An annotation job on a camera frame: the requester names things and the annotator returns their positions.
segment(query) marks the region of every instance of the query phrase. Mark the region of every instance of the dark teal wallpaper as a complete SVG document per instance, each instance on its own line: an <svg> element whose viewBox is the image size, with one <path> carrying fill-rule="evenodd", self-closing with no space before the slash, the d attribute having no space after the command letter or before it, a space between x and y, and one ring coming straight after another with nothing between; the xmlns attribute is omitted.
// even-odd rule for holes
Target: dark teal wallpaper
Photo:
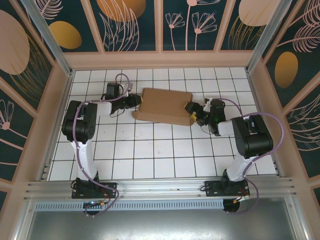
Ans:
<svg viewBox="0 0 320 240"><path fill-rule="evenodd" d="M236 0L221 50L253 50L278 1Z"/></svg>
<svg viewBox="0 0 320 240"><path fill-rule="evenodd" d="M320 85L286 119L309 178L320 175Z"/></svg>
<svg viewBox="0 0 320 240"><path fill-rule="evenodd" d="M0 77L37 109L52 65L8 0L0 1L0 23Z"/></svg>
<svg viewBox="0 0 320 240"><path fill-rule="evenodd" d="M266 54L268 53L269 49L271 48L271 45L274 43L274 40L275 38L277 37L277 35L279 34L280 30L282 29L283 25L285 24L287 18L289 17L292 9L294 8L295 4L297 3L298 0L292 0L291 4L290 4L290 7L288 9L288 11L286 12L286 14L284 15L284 18L282 19L278 29L275 31L272 39L270 40L269 44L266 46L263 54L262 54L262 57L265 58Z"/></svg>
<svg viewBox="0 0 320 240"><path fill-rule="evenodd" d="M33 117L0 90L0 178L11 181Z"/></svg>
<svg viewBox="0 0 320 240"><path fill-rule="evenodd" d="M224 0L164 0L163 50L213 50L225 6Z"/></svg>
<svg viewBox="0 0 320 240"><path fill-rule="evenodd" d="M155 51L154 0L90 0L106 52Z"/></svg>
<svg viewBox="0 0 320 240"><path fill-rule="evenodd" d="M320 187L313 189L316 199L318 200L318 204L320 206Z"/></svg>
<svg viewBox="0 0 320 240"><path fill-rule="evenodd" d="M7 193L5 191L0 191L0 213L1 213L2 207L5 203L6 196L7 196Z"/></svg>
<svg viewBox="0 0 320 240"><path fill-rule="evenodd" d="M80 0L35 0L35 3L63 52L98 51Z"/></svg>
<svg viewBox="0 0 320 240"><path fill-rule="evenodd" d="M282 106L320 71L320 0L306 0L266 63Z"/></svg>

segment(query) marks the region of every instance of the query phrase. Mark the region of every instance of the mounting plate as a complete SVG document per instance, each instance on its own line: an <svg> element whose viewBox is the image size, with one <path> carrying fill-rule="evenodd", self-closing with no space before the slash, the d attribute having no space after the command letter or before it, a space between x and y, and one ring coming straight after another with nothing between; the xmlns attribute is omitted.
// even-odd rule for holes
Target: mounting plate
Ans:
<svg viewBox="0 0 320 240"><path fill-rule="evenodd" d="M237 197L244 193L250 195L248 182L246 180L230 182L229 185L223 190L223 184L221 180L218 181L205 181L203 188L207 197Z"/></svg>
<svg viewBox="0 0 320 240"><path fill-rule="evenodd" d="M100 184L113 189L117 189L116 182L100 182ZM96 191L94 188L81 187L77 183L74 183L73 185L71 198L72 199L104 199L105 194L101 190L105 190L111 199L116 198L116 193L113 192L112 190L100 187L100 190Z"/></svg>

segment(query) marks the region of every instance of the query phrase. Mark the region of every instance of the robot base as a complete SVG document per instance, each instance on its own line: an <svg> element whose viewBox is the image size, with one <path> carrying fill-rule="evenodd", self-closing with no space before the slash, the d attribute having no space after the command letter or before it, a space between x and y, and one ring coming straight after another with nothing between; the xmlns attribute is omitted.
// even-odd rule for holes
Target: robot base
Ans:
<svg viewBox="0 0 320 240"><path fill-rule="evenodd" d="M224 170L221 180L219 181L205 181L202 191L205 192L207 197L234 197L242 196L244 193L247 196L250 195L248 182L242 181L230 181L227 175L227 171Z"/></svg>
<svg viewBox="0 0 320 240"><path fill-rule="evenodd" d="M98 175L94 178L96 182L99 183ZM117 189L116 182L100 182L100 184ZM81 180L80 178L76 178L75 183L72 187L72 199L105 199L105 193L109 195L111 199L116 198L116 193L112 190L105 189L93 184L91 181Z"/></svg>

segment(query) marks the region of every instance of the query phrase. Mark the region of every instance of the white tiled floor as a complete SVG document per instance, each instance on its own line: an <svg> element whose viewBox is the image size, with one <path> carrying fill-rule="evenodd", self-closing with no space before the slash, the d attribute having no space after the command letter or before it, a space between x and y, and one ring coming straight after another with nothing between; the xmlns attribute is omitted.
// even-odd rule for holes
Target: white tiled floor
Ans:
<svg viewBox="0 0 320 240"><path fill-rule="evenodd" d="M143 88L187 91L200 104L204 98L226 98L240 103L243 114L257 111L241 67L77 71L68 104L71 100L99 99L106 82L114 82L121 72L132 81L132 93L141 94ZM232 103L225 103L227 119L240 115ZM101 180L221 176L237 154L233 136L209 135L208 127L202 128L205 133L196 123L189 127L139 121L132 117L132 111L97 118L92 151ZM249 171L250 175L276 173L270 156L257 161ZM76 176L73 149L60 133L48 180L74 180Z"/></svg>

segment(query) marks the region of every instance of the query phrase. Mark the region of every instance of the cardboard flap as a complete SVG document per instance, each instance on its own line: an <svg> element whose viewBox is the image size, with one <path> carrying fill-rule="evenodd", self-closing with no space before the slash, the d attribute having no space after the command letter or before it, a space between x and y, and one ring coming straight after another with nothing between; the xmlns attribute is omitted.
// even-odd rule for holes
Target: cardboard flap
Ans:
<svg viewBox="0 0 320 240"><path fill-rule="evenodd" d="M133 118L142 121L191 126L193 118L185 110L185 105L192 101L192 94L182 91L145 88L143 103Z"/></svg>

